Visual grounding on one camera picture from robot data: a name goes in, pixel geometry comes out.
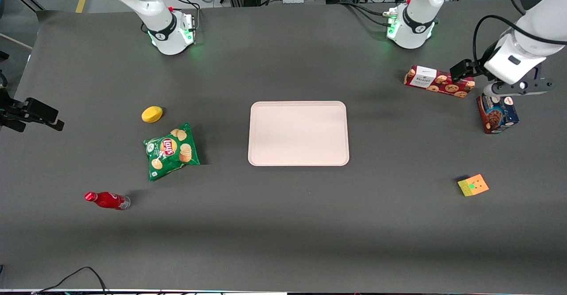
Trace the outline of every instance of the floor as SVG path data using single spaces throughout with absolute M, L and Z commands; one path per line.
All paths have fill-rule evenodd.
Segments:
M 60 10 L 75 12 L 79 0 L 36 0 L 46 10 Z M 175 0 L 164 0 L 166 4 L 173 7 L 184 7 L 184 4 Z M 213 3 L 199 2 L 204 8 L 213 7 Z M 230 7 L 229 0 L 225 0 L 221 5 L 216 0 L 214 7 Z M 478 0 L 462 0 L 464 2 L 474 2 Z M 86 0 L 83 12 L 125 12 L 130 11 L 128 7 L 117 0 Z M 28 9 L 19 0 L 6 0 L 4 15 L 0 19 L 0 32 L 14 39 L 22 41 L 27 45 L 33 46 L 38 29 L 37 18 L 33 11 Z M 5 39 L 0 39 L 0 50 L 8 53 L 10 58 L 0 63 L 0 69 L 8 79 L 8 91 L 14 95 L 18 82 L 26 66 L 27 58 L 30 54 L 28 49 L 16 45 Z

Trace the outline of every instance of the red bottle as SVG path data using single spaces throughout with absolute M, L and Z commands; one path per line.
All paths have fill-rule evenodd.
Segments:
M 130 206 L 130 198 L 110 192 L 87 192 L 85 200 L 94 202 L 101 208 L 126 210 Z

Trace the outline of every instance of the yellow sponge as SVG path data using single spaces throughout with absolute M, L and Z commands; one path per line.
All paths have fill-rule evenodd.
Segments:
M 154 105 L 153 107 L 149 107 L 148 109 L 144 110 L 144 112 L 142 112 L 142 120 L 144 120 L 145 123 L 150 124 L 158 121 L 162 117 L 162 115 L 162 107 Z
M 488 185 L 484 182 L 484 179 L 480 174 L 472 176 L 466 180 L 459 181 L 457 184 L 459 184 L 464 196 L 477 195 L 488 190 Z

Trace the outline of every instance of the cookie box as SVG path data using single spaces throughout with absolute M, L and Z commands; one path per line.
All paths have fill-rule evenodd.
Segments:
M 405 75 L 404 85 L 464 98 L 473 90 L 474 78 L 453 82 L 451 74 L 446 71 L 413 65 Z
M 520 122 L 512 97 L 488 97 L 482 93 L 476 98 L 484 133 L 496 134 Z

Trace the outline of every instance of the lay's chip bag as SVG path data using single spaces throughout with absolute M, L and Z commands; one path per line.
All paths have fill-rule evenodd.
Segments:
M 150 162 L 148 181 L 155 181 L 187 164 L 199 165 L 193 134 L 188 123 L 162 138 L 144 140 Z

